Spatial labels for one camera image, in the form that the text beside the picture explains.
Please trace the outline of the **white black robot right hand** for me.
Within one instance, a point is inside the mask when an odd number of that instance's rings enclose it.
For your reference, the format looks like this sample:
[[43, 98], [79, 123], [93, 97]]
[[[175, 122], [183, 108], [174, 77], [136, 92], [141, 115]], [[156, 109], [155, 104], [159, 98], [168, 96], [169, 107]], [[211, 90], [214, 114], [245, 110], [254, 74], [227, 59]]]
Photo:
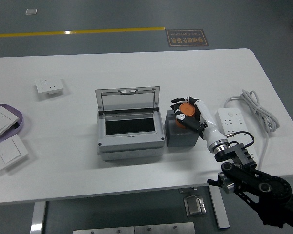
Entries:
[[[218, 130], [216, 121], [213, 119], [205, 103], [191, 96], [176, 98], [171, 101], [176, 120], [181, 125], [197, 132], [206, 141], [207, 148], [211, 153], [218, 153], [229, 148], [226, 136]], [[194, 116], [187, 116], [181, 110], [181, 105], [188, 103], [194, 107]]]

